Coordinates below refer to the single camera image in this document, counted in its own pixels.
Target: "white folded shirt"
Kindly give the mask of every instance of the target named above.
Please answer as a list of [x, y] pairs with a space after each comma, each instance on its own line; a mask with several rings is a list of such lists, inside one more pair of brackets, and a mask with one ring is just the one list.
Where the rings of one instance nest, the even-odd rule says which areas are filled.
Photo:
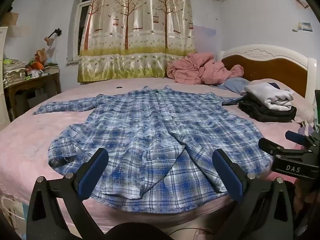
[[244, 91], [253, 94], [267, 108], [276, 111], [289, 111], [293, 100], [292, 93], [288, 90], [277, 89], [269, 83], [248, 85]]

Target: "pink bed sheet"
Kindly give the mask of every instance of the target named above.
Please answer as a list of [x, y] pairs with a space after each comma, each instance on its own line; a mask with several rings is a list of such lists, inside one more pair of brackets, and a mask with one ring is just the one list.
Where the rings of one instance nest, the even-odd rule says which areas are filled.
[[[48, 99], [47, 102], [95, 97], [98, 94], [122, 94], [142, 89], [144, 86], [163, 89], [165, 85], [169, 85], [175, 90], [190, 93], [214, 92], [218, 96], [239, 97], [238, 94], [233, 92], [206, 85], [185, 85], [175, 83], [171, 79], [143, 78], [109, 80], [81, 85], [78, 88], [56, 95]], [[84, 122], [91, 113], [91, 111], [87, 111], [32, 115], [38, 107], [36, 106], [18, 117], [4, 130], [0, 131], [0, 189], [5, 194], [13, 195], [26, 204], [29, 203], [34, 183], [39, 176], [45, 176], [48, 180], [61, 178], [61, 175], [48, 165], [47, 152], [51, 141], [68, 125]], [[284, 134], [287, 130], [297, 132], [300, 127], [297, 123], [261, 123], [250, 119], [237, 106], [225, 106], [225, 108], [239, 117], [253, 121], [267, 139], [281, 144], [285, 148], [296, 147], [295, 143], [285, 139]], [[85, 200], [84, 205], [98, 226], [103, 231], [107, 231], [111, 227], [124, 222], [147, 222], [159, 228], [172, 227], [191, 221], [200, 215], [212, 213], [230, 201], [228, 196], [224, 196], [193, 210], [177, 214], [124, 212], [104, 206], [91, 198]], [[59, 205], [66, 222], [71, 224], [72, 221], [63, 201], [59, 200]]]

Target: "wooden nightstand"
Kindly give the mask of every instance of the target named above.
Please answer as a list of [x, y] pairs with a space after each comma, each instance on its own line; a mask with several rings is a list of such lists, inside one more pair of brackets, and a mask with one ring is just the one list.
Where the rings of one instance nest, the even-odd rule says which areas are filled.
[[40, 89], [44, 86], [45, 83], [50, 82], [51, 80], [53, 80], [55, 83], [57, 94], [60, 94], [61, 93], [60, 73], [49, 74], [47, 76], [41, 76], [38, 78], [32, 78], [27, 81], [23, 81], [23, 82], [11, 85], [4, 89], [4, 94], [9, 98], [14, 118], [18, 117], [17, 105], [16, 105], [16, 99], [15, 99], [16, 93], [19, 90]]

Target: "white headboard frame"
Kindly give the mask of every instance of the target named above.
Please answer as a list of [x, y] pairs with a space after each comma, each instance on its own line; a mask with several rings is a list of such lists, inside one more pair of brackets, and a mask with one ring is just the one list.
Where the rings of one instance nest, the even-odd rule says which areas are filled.
[[287, 59], [308, 71], [305, 99], [312, 105], [315, 100], [317, 60], [307, 58], [294, 50], [274, 45], [253, 44], [236, 47], [218, 53], [218, 61], [232, 55], [240, 55], [256, 61], [268, 61], [276, 58]]

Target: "window frame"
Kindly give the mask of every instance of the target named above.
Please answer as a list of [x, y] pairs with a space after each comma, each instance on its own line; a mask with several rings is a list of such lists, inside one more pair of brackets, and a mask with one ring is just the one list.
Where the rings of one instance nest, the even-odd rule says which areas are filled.
[[92, 0], [85, 1], [85, 2], [82, 2], [82, 0], [79, 0], [78, 6], [77, 6], [75, 25], [74, 25], [74, 31], [73, 31], [73, 60], [80, 59], [80, 56], [78, 55], [78, 39], [79, 39], [81, 10], [84, 6], [90, 5], [91, 2]]

